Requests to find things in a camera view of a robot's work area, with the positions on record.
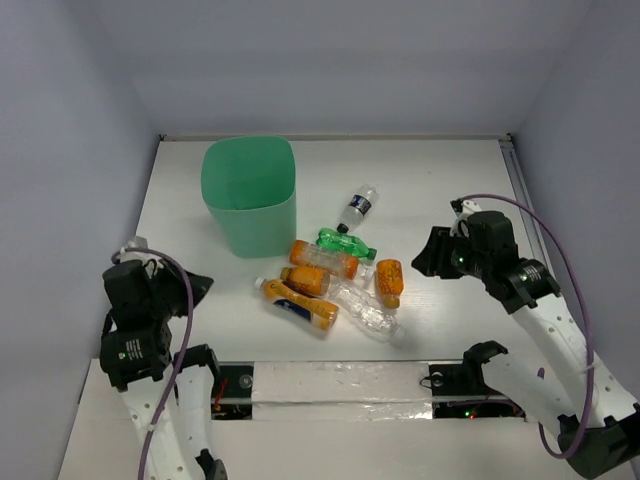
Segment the orange patterned bottle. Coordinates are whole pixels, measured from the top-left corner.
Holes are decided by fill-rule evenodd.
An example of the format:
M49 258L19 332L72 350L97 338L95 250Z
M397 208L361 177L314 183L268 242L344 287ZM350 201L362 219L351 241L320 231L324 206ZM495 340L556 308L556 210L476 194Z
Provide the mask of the orange patterned bottle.
M384 307L398 309L404 290L401 262L395 259L379 261L376 265L376 286Z

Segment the clear crushed plastic bottle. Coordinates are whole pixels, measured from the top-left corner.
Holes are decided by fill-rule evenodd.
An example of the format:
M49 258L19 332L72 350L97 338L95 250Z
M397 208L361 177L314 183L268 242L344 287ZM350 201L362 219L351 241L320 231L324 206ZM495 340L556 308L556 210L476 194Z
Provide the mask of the clear crushed plastic bottle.
M327 298L345 310L353 323L370 338L395 346L404 342L406 330L360 285L350 280L337 282L328 288Z

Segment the clear bottle blue label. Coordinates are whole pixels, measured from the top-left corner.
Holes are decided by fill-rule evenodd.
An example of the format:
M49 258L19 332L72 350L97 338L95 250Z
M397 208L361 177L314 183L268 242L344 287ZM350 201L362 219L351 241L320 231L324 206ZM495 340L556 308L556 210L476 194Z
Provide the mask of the clear bottle blue label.
M348 233L360 226L378 199L379 194L374 186L362 185L343 208L339 216L337 231Z

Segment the long orange clear bottle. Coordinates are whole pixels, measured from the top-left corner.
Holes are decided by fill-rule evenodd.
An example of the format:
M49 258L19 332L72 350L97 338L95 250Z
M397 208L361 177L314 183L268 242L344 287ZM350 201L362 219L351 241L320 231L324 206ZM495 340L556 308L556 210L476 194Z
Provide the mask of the long orange clear bottle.
M373 279L374 270L361 264L355 256L330 250L303 240L296 240L289 253L289 260L297 266L317 267L331 275L349 280Z

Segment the small orange bottle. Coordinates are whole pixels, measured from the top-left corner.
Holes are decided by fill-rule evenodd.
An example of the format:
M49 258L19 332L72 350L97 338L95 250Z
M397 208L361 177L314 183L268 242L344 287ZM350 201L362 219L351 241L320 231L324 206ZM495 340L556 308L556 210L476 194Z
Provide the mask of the small orange bottle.
M326 270L310 266L285 267L280 279L294 290L315 297L323 297L331 281Z

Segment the orange bottle blue label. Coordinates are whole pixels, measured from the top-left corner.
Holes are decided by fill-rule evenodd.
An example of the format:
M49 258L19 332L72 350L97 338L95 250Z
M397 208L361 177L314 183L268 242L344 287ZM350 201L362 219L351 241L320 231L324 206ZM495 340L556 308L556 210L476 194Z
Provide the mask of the orange bottle blue label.
M338 318L337 305L300 293L282 280L259 277L254 287L261 292L268 305L292 313L323 332L328 332Z

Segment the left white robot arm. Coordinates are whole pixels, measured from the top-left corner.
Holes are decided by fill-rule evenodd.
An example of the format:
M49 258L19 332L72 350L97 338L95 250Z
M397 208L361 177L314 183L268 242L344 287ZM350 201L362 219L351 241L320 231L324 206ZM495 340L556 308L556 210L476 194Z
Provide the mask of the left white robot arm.
M111 307L99 363L124 402L141 444L140 479L225 479L212 447L212 393L221 383L214 351L184 337L172 351L169 322L193 326L214 281L142 250L125 252L103 275Z

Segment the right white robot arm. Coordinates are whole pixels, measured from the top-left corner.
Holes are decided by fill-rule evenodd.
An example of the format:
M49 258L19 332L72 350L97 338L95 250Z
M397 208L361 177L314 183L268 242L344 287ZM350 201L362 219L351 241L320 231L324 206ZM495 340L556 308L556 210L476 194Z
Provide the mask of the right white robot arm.
M559 284L535 259L518 252L511 221L472 201L454 205L450 227L432 228L412 261L426 277L477 278L491 298L529 335L549 366L545 377L495 340L467 349L458 364L429 374L437 396L493 390L552 434L561 457L585 479L596 479L639 454L639 401L587 347L586 331L568 310Z

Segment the green plastic bin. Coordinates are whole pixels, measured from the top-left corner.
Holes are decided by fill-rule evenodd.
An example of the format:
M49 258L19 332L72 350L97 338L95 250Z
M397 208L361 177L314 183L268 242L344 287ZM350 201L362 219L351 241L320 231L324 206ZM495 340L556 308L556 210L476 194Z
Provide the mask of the green plastic bin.
M241 258L286 254L296 240L296 163L279 136L224 139L206 151L203 201L231 252Z

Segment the green plastic bottle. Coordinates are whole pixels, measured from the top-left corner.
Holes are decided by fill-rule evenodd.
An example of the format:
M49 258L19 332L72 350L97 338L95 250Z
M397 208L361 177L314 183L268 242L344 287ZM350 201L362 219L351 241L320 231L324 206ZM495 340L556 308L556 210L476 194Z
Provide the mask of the green plastic bottle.
M359 259L374 260L377 255L377 250L367 246L360 238L330 228L319 230L316 244Z

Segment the silver taped panel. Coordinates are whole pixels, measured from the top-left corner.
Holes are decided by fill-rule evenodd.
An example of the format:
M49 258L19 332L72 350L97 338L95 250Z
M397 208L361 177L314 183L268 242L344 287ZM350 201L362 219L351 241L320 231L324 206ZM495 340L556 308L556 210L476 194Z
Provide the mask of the silver taped panel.
M386 421L433 418L420 385L426 362L258 362L252 418L258 421Z

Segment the aluminium rail right edge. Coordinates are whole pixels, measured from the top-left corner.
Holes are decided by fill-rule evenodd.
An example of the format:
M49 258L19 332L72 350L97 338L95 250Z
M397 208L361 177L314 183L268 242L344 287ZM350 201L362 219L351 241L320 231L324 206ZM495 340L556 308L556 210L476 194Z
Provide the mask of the aluminium rail right edge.
M527 209L533 211L534 208L517 157L513 137L507 134L501 137L498 143L510 178L515 200L523 204ZM521 213L521 218L533 257L541 261L550 272L553 272L541 227L537 221L526 212Z

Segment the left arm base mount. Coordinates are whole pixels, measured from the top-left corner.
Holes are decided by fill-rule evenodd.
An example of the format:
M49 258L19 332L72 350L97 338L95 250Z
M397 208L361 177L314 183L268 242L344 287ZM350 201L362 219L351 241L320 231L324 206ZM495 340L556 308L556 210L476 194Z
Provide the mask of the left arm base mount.
M251 420L254 364L223 362L211 393L213 420Z

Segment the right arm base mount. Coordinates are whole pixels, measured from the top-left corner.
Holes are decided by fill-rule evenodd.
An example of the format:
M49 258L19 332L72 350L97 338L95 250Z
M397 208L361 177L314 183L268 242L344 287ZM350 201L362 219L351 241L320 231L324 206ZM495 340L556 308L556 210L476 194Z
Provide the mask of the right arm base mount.
M432 395L435 419L474 420L479 418L525 419L524 410L490 388L484 380L482 367L508 350L496 341L472 345L457 363L429 366L429 372L419 385Z

